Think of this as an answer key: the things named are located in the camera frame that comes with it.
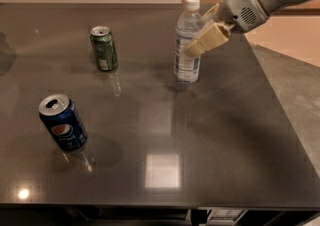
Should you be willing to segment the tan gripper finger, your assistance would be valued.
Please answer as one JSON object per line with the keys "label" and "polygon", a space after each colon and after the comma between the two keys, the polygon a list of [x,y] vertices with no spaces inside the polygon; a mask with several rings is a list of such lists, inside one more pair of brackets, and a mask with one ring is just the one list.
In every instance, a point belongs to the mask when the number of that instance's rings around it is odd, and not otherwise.
{"label": "tan gripper finger", "polygon": [[230,31],[227,25],[209,21],[187,44],[185,52],[191,57],[199,57],[202,54],[225,44],[229,38]]}
{"label": "tan gripper finger", "polygon": [[217,12],[219,9],[218,4],[214,4],[205,14],[202,15],[202,22],[207,23],[209,21],[218,22],[219,17],[217,16]]}

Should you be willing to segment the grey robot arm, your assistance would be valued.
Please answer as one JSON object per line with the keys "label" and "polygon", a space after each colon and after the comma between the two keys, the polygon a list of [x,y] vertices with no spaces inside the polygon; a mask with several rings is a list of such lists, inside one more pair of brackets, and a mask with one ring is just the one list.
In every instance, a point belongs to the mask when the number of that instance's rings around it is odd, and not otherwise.
{"label": "grey robot arm", "polygon": [[189,56],[198,57],[225,44],[232,33],[247,33],[288,6],[309,0],[220,0],[202,17],[204,26],[187,44]]}

